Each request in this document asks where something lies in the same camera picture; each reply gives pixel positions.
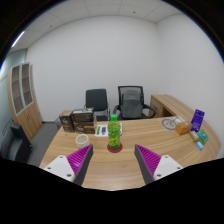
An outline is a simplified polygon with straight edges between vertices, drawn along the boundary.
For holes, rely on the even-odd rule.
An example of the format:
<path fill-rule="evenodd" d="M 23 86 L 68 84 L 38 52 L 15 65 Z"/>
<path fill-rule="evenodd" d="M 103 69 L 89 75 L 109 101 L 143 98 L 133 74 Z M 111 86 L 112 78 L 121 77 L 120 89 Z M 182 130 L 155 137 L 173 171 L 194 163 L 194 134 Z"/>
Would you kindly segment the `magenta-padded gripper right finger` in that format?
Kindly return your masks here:
<path fill-rule="evenodd" d="M 145 184 L 152 183 L 182 169 L 182 166 L 169 155 L 160 156 L 138 144 L 135 145 L 134 154 Z"/>

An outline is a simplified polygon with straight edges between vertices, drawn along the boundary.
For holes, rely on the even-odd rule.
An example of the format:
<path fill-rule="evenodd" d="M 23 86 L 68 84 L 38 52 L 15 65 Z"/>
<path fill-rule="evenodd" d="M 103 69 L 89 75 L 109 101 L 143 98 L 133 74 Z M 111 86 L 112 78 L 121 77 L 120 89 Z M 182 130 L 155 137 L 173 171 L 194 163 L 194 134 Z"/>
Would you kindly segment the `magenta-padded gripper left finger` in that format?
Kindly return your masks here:
<path fill-rule="evenodd" d="M 59 155 L 44 170 L 81 186 L 92 155 L 93 145 L 90 144 L 68 156 Z"/>

